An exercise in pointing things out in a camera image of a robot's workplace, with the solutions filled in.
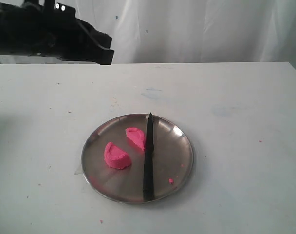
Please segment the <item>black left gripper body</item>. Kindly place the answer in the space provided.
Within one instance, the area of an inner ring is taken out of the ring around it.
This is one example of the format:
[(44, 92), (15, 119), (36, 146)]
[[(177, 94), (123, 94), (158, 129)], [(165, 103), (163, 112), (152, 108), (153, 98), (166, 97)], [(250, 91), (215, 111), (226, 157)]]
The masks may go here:
[(25, 0), (22, 8), (31, 11), (31, 22), (44, 34), (44, 56), (59, 60), (81, 60), (88, 48), (88, 36), (76, 9), (55, 0)]

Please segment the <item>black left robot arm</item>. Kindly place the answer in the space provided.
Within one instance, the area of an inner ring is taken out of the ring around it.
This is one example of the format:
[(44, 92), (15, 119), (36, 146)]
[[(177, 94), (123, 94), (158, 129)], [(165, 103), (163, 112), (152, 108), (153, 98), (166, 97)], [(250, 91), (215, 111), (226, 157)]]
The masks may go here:
[(53, 57), (110, 65), (112, 38), (76, 17), (76, 9), (46, 0), (0, 2), (0, 55)]

